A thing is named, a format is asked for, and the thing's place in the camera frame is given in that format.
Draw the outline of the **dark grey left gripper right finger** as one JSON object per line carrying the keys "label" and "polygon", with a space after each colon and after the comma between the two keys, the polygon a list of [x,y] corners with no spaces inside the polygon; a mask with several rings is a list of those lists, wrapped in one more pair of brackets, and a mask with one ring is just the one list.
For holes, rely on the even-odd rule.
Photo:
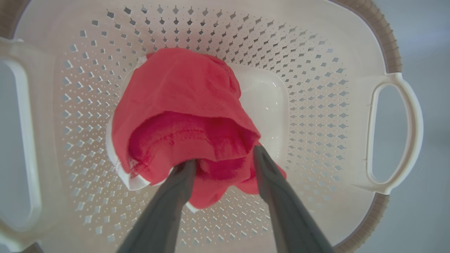
{"label": "dark grey left gripper right finger", "polygon": [[333,247],[263,146],[253,149],[260,197],[268,204],[278,253],[332,253]]}

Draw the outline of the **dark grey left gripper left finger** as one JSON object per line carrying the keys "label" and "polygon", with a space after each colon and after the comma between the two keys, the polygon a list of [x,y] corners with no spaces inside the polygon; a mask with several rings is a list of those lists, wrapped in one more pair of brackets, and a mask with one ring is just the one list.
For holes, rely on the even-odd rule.
{"label": "dark grey left gripper left finger", "polygon": [[118,248],[118,253],[175,252],[181,212],[192,194],[196,165],[196,160],[188,160],[174,167]]}

